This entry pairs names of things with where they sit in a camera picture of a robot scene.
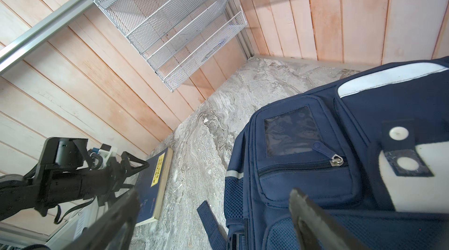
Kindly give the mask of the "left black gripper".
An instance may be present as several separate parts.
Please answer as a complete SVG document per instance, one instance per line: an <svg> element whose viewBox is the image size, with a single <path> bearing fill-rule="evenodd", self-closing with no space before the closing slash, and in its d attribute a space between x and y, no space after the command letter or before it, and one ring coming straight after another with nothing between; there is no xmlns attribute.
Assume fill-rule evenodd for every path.
<svg viewBox="0 0 449 250"><path fill-rule="evenodd" d="M149 163L124 151L100 154L87 149L86 138L50 137L44 142L33 183L38 185L35 210L43 217L59 204L97 198L99 205L118 201L116 188L149 167Z"/></svg>

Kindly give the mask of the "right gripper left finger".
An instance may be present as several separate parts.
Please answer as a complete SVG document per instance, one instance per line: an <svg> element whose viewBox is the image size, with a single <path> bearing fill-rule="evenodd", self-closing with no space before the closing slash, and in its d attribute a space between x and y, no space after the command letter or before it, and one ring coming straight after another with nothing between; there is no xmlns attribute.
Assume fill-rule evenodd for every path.
<svg viewBox="0 0 449 250"><path fill-rule="evenodd" d="M65 247L67 250L127 250L140 211L136 189L120 199L88 230Z"/></svg>

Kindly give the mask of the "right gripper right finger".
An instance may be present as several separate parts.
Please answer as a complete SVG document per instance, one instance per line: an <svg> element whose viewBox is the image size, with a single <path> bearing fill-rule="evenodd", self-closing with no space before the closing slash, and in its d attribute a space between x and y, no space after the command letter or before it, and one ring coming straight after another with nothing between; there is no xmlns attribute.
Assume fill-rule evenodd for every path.
<svg viewBox="0 0 449 250"><path fill-rule="evenodd" d="M300 189L291 190L289 211L302 250L368 249Z"/></svg>

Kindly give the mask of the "dark blue book underneath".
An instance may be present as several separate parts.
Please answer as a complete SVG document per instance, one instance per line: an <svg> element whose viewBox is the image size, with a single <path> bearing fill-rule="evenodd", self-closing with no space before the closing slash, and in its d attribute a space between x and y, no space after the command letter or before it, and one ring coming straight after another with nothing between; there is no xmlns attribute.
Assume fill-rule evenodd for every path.
<svg viewBox="0 0 449 250"><path fill-rule="evenodd" d="M146 160L148 168L139 173L135 185L140 199L140 211L136 226L159 220L173 154L171 148L166 148Z"/></svg>

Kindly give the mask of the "navy blue student backpack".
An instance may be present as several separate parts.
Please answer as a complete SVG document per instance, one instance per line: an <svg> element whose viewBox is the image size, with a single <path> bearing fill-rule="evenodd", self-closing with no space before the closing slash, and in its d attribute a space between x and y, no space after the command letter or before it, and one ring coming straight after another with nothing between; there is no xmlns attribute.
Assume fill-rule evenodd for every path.
<svg viewBox="0 0 449 250"><path fill-rule="evenodd" d="M214 250L301 250L297 188L372 250L449 247L449 59L395 62L275 101L237 136Z"/></svg>

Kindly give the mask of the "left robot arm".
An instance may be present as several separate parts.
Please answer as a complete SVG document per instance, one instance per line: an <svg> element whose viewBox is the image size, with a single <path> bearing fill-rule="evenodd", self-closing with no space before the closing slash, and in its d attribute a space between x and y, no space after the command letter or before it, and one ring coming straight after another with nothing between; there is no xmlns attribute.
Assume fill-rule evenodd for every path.
<svg viewBox="0 0 449 250"><path fill-rule="evenodd" d="M147 169L149 164L124 152L121 161L114 156L103 159L88 150L86 138L48 138L39 162L24 176L1 176L1 219L21 210L35 209L47 216L57 208L54 219L60 224L65 216L97 202L111 206L115 193L131 189L127 178Z"/></svg>

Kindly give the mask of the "aluminium frame horizontal bar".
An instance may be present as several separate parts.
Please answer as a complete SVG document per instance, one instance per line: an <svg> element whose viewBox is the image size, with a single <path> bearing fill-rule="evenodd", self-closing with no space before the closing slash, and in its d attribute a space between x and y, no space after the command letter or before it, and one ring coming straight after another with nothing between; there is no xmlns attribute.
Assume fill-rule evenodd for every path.
<svg viewBox="0 0 449 250"><path fill-rule="evenodd" d="M1 74L67 27L91 6L92 0L69 0L45 19L23 33L1 51Z"/></svg>

